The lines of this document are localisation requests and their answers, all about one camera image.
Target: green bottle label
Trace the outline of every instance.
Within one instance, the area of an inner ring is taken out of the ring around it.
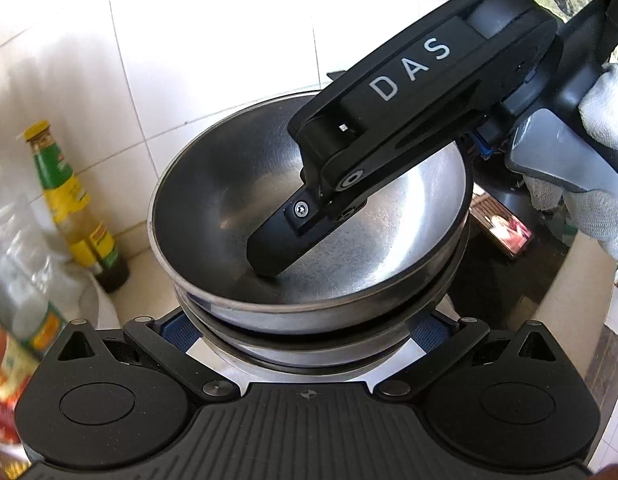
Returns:
[[[57,144],[46,146],[33,155],[42,189],[62,186],[74,174]]]

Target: gray plastic handle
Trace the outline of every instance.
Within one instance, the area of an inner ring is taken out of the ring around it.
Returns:
[[[518,126],[505,165],[567,191],[601,189],[618,199],[618,174],[576,132],[545,108]]]

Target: wooden floor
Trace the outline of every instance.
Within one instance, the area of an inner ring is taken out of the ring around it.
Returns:
[[[618,336],[606,326],[602,329],[585,383],[600,409],[600,428],[591,446],[590,458],[602,439],[618,398]]]

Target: black lever arm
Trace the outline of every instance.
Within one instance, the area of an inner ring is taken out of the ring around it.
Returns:
[[[345,72],[289,123],[305,185],[249,237],[256,272],[276,276],[375,191],[480,124],[555,33],[533,0],[452,0]]]

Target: white letter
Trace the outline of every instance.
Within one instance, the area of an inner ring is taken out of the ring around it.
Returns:
[[[416,80],[416,72],[419,72],[420,70],[429,70],[429,67],[421,65],[420,63],[416,63],[415,61],[407,59],[406,57],[403,57],[403,67],[404,70],[407,71],[407,74],[409,74],[409,79],[411,79],[412,81]]]
[[[434,41],[438,41],[436,40],[436,38],[430,38],[428,40],[425,41],[425,49],[428,50],[429,52],[437,52],[438,50],[444,50],[444,54],[440,54],[439,56],[436,56],[436,59],[444,59],[445,57],[447,57],[449,55],[449,53],[451,52],[449,50],[449,47],[446,45],[436,45],[436,46],[431,46],[431,43],[433,43]]]
[[[378,88],[378,83],[380,83],[380,81],[384,81],[391,87],[390,94],[387,95]],[[373,88],[376,92],[378,92],[380,97],[384,99],[385,101],[388,101],[389,99],[391,99],[394,95],[398,93],[398,85],[396,85],[396,83],[391,81],[391,79],[389,79],[386,75],[381,75],[381,76],[376,77],[371,83],[369,83],[369,86],[371,86],[371,88]]]

